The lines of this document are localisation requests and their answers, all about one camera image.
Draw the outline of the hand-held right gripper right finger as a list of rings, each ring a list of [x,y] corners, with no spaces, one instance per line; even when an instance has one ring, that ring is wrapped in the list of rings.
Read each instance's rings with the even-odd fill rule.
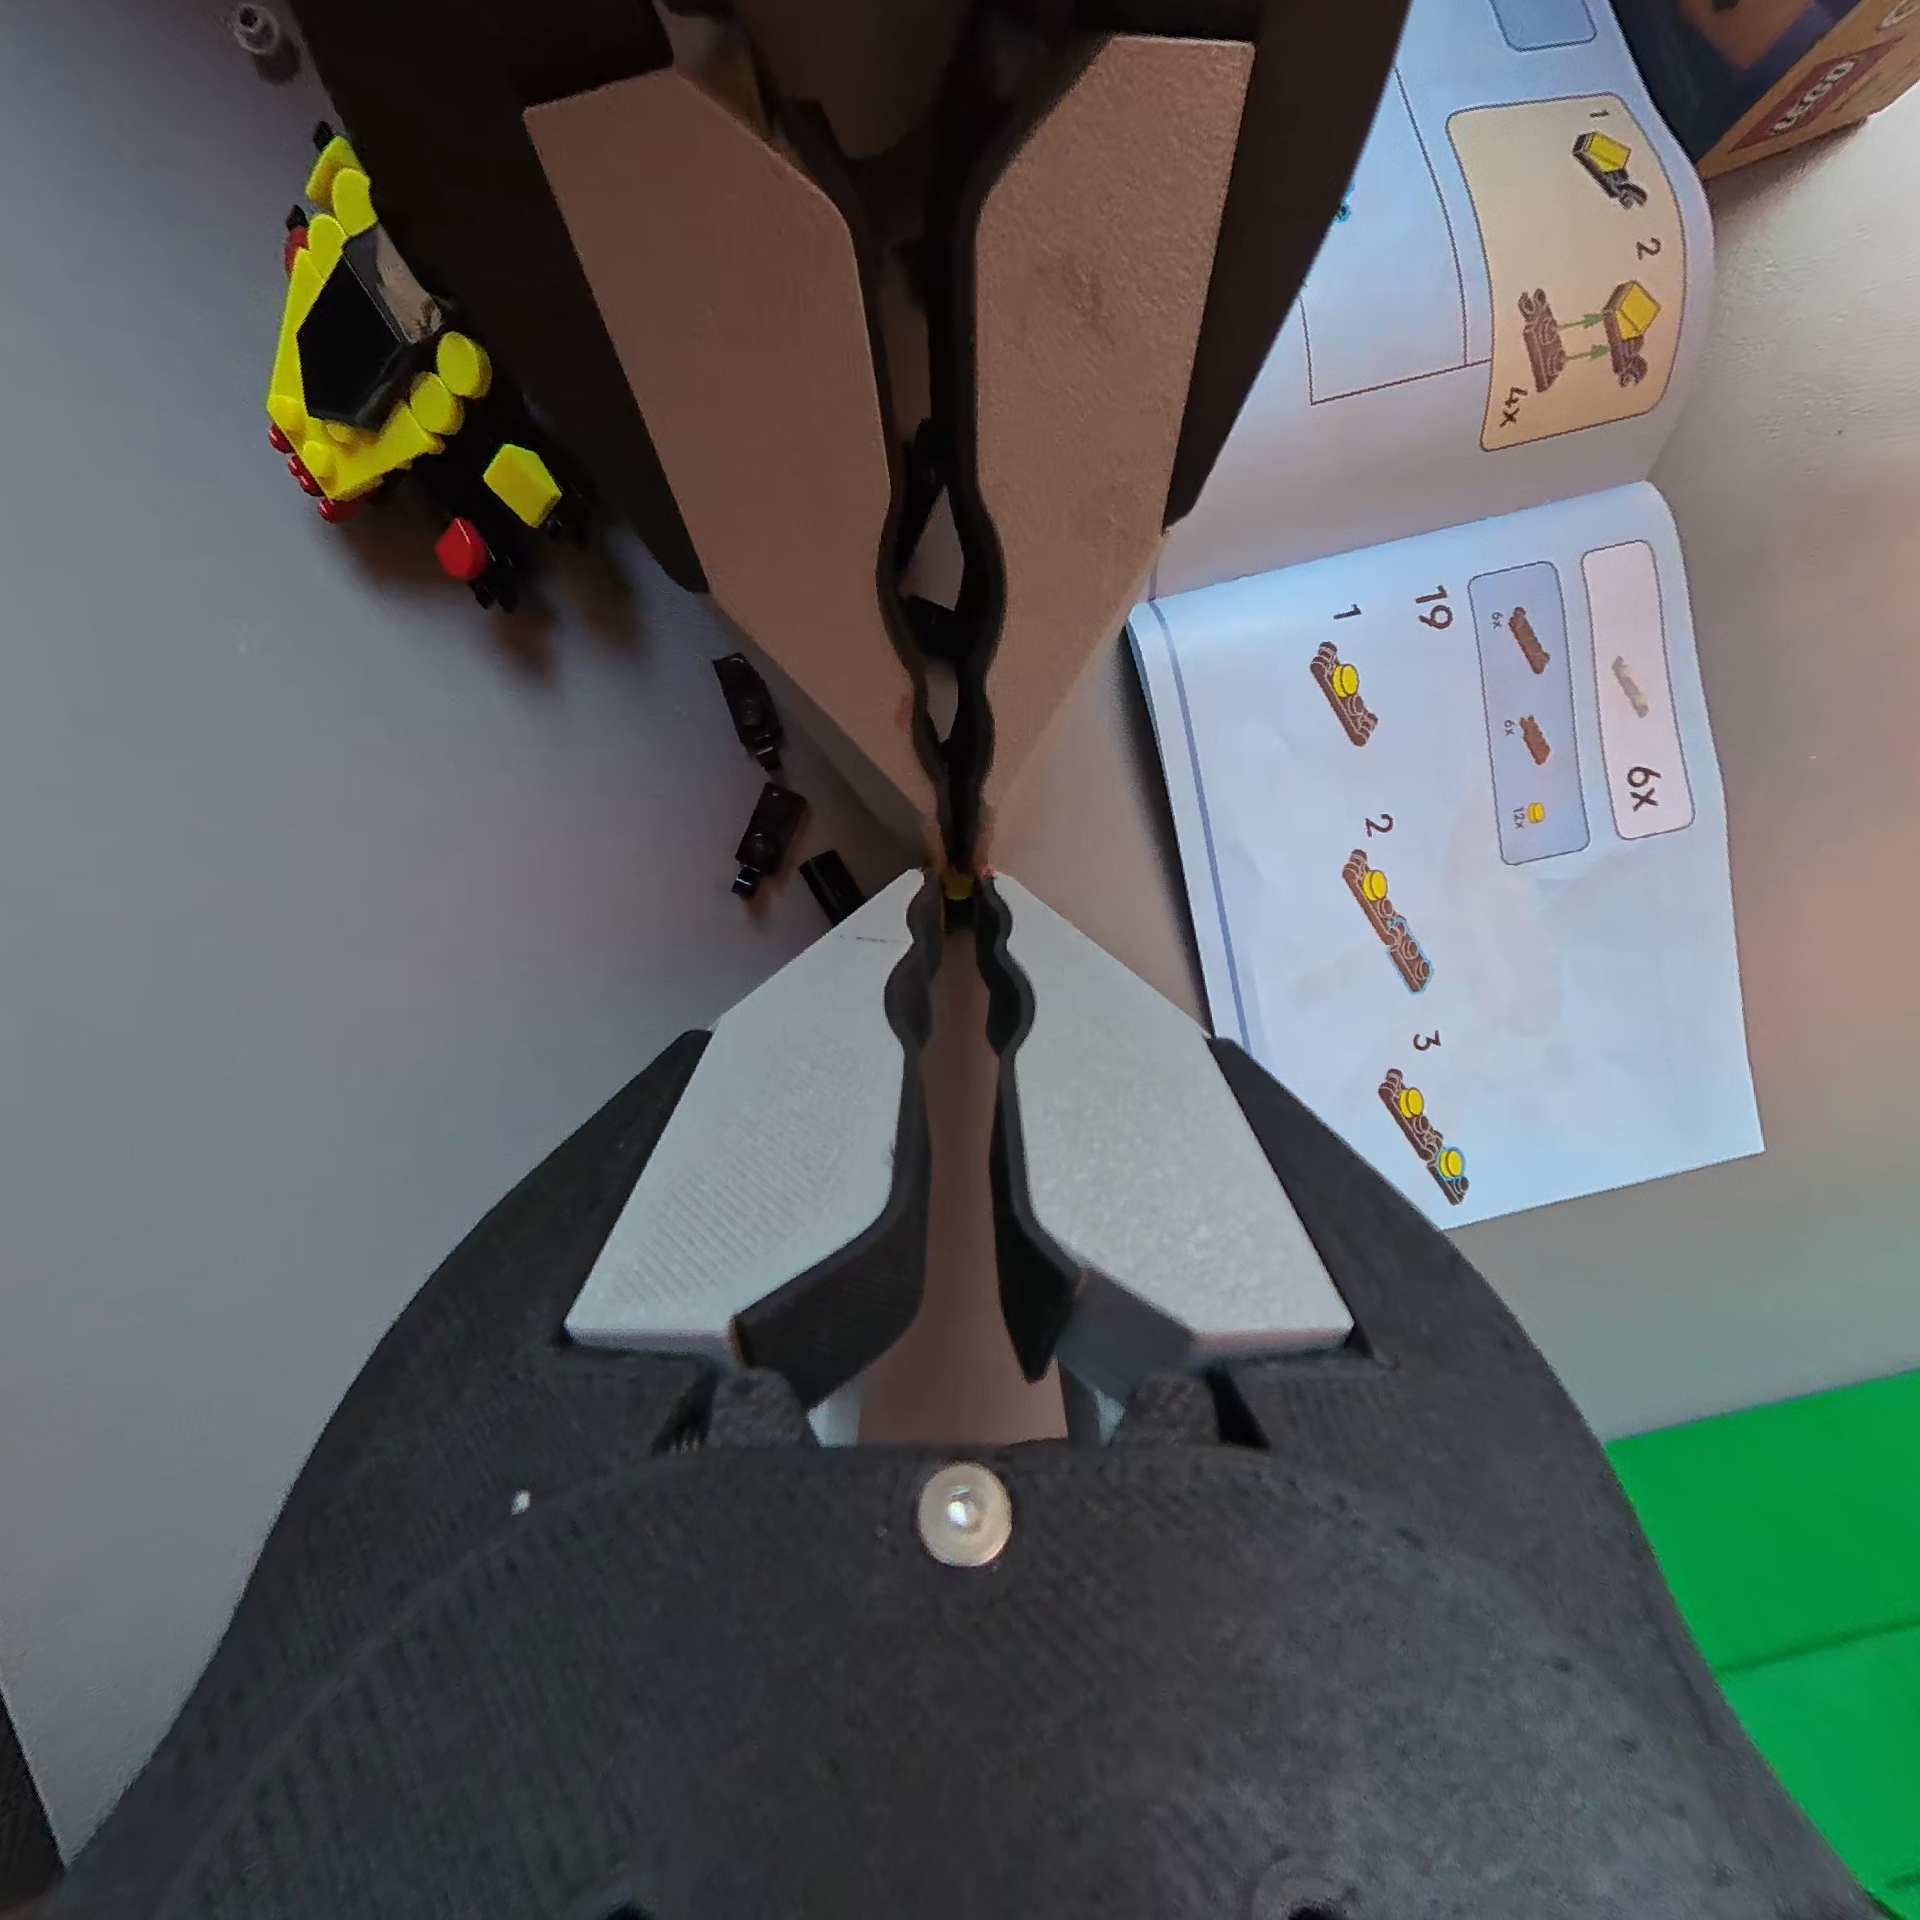
[[[981,884],[977,959],[999,1310],[1025,1375],[1132,1397],[1347,1342],[1353,1314],[1210,1034],[1010,878]]]

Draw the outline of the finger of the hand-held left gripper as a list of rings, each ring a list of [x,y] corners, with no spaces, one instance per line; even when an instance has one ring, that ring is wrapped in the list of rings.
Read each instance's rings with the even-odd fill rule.
[[[993,861],[1021,771],[1163,547],[1253,70],[1244,37],[1074,31],[999,108],[929,228],[960,554],[956,869]]]
[[[676,67],[523,126],[711,602],[888,829],[940,861],[919,687],[880,587],[897,436],[849,214]]]

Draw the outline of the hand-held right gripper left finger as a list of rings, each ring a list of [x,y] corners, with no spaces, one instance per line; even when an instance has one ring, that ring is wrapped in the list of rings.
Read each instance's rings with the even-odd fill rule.
[[[943,942],[940,884],[908,870],[693,1035],[572,1342],[761,1370],[805,1413],[898,1344],[925,1286]]]

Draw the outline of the lego instruction booklet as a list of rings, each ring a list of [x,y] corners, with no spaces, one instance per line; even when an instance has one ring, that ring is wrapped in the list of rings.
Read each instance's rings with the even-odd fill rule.
[[[1765,1148],[1650,484],[1709,314],[1616,5],[1411,5],[1130,619],[1215,1031],[1441,1226]]]

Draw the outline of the yellow black lego model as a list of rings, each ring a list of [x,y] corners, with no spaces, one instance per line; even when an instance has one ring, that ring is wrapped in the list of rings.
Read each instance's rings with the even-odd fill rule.
[[[329,122],[312,138],[284,221],[271,440],[329,523],[419,488],[447,575],[513,613],[552,554],[587,541],[586,466],[464,309],[417,274],[349,138]]]

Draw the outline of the group of black lego plates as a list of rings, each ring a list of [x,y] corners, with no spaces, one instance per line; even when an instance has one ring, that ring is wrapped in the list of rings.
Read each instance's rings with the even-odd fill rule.
[[[733,896],[755,900],[760,887],[781,870],[810,804],[802,794],[785,784],[785,727],[761,671],[744,654],[717,656],[711,660],[711,669],[740,748],[763,772],[763,786],[733,851],[737,876],[732,880]],[[867,903],[837,847],[808,854],[801,861],[801,878],[832,925],[849,922]]]

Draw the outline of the lego set cardboard box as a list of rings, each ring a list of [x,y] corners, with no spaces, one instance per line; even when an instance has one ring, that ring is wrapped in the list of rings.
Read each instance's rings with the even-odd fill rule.
[[[1919,2],[1616,2],[1701,178],[1805,146],[1919,82]]]

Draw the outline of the green board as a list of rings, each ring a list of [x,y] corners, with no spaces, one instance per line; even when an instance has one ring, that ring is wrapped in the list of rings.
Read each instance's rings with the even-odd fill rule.
[[[1607,1444],[1695,1640],[1877,1904],[1919,1916],[1919,1373]]]

